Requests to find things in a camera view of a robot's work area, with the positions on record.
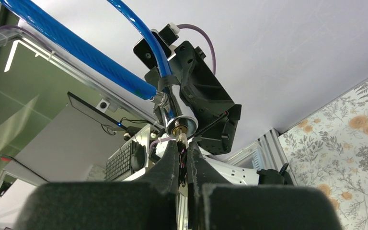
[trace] white board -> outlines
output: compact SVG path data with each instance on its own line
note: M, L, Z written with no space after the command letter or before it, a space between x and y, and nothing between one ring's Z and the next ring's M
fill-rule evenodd
M124 143L123 134L106 134L99 123L68 105L15 158L50 182L84 181L92 165L105 168ZM16 162L5 170L31 184L44 183Z
M135 28L105 0L33 0L54 18L128 70L144 76L133 54ZM368 0L125 1L150 28L169 22L204 29L217 54L217 78L243 105L233 152L271 128L284 132L368 77ZM208 46L183 30L180 41ZM88 70L151 113L152 104Z
M0 198L0 229L13 228L23 205L36 186L16 180Z

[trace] fluorescent light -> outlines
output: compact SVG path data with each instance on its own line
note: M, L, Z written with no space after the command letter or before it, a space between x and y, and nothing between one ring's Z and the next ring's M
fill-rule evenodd
M15 51L18 46L19 41L14 41L12 44L11 52L9 53L8 62L6 62L5 70L3 72L8 72L11 68L13 57L15 56Z

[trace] ceiling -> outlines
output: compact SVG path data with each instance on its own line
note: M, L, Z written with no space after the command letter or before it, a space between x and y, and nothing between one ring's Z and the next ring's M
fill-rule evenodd
M107 1L33 2L128 70L140 77L146 73L132 52L140 34ZM272 127L288 130L368 77L368 0L125 2L150 28L192 23L209 35L217 54L216 76L243 105L234 151ZM180 36L180 41L201 46L211 64L202 36L192 31L181 31ZM57 51L151 113L150 102L116 86L61 48Z
M11 15L7 23L18 20ZM21 44L9 71L4 72L11 48L12 44L0 48L0 155L15 156L69 103L67 92L93 106L102 97ZM137 119L121 109L106 113L115 120L124 116ZM0 171L4 165L6 162L0 160Z

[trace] coiled blue tube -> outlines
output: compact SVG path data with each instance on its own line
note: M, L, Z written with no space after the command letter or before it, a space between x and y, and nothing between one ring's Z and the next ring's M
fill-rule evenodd
M144 100L156 95L155 87L82 40L30 0L0 1L37 31L109 80Z
M151 50L157 61L157 66L159 67L160 75L165 77L172 74L167 57L157 41L154 35L151 33L150 29L144 24L144 22L121 0L107 0L110 4L115 6L142 34L143 38L149 44Z

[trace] floral pattern fabric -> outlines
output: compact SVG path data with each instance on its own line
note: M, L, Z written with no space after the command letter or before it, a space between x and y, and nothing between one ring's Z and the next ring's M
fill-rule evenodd
M299 186L320 189L346 230L368 230L368 81L280 136Z

